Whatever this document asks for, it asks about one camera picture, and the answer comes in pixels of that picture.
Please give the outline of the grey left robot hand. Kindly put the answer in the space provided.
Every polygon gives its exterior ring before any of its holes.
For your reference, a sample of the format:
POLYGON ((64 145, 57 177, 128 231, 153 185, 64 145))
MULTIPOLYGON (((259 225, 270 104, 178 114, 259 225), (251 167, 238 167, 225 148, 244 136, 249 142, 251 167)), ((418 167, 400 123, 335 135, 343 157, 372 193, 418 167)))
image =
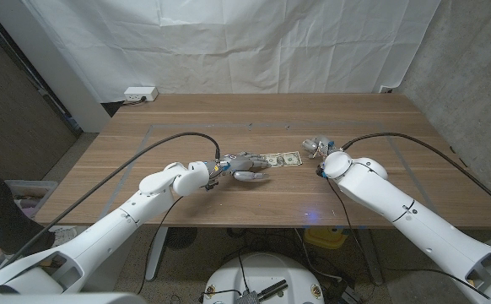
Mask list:
POLYGON ((269 162, 260 155, 240 152, 234 155, 224 155, 219 160, 205 162, 211 180, 220 176, 232 176, 241 182, 251 182, 267 178, 267 174, 253 171, 271 167, 269 162))

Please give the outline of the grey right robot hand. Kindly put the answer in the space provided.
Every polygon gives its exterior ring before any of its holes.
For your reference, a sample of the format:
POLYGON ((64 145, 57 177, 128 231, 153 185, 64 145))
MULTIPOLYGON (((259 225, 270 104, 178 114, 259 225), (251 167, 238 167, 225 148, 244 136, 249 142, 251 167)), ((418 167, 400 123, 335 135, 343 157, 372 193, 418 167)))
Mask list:
POLYGON ((324 135, 304 140, 302 147, 308 153, 309 159, 321 157, 324 160, 331 153, 339 151, 334 142, 324 135))

